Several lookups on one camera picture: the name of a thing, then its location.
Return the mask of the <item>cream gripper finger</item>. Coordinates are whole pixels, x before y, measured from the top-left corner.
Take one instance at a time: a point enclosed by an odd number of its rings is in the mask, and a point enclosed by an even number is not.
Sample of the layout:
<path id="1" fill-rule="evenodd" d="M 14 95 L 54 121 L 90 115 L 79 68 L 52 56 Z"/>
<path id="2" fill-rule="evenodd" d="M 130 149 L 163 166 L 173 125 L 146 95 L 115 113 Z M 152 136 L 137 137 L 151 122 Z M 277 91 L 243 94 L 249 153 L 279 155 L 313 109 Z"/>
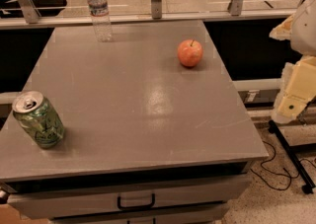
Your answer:
<path id="1" fill-rule="evenodd" d="M 281 24 L 273 28 L 269 34 L 269 37 L 277 40 L 290 40 L 293 17 L 294 15 L 290 15 Z"/>
<path id="2" fill-rule="evenodd" d="M 304 55 L 295 64 L 285 63 L 280 91 L 276 95 L 271 118 L 280 124 L 290 123 L 316 97 L 316 57 Z"/>

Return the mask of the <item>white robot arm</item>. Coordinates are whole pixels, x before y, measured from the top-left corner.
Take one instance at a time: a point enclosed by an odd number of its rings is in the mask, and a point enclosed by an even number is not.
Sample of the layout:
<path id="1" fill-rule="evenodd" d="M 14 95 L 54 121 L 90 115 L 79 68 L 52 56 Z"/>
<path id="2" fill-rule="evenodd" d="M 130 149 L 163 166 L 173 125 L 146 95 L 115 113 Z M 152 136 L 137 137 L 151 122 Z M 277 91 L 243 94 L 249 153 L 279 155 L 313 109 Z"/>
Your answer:
<path id="1" fill-rule="evenodd" d="M 270 37 L 288 39 L 290 47 L 302 55 L 296 63 L 285 63 L 271 114 L 276 123 L 290 123 L 316 97 L 316 0 L 305 0 L 272 29 Z"/>

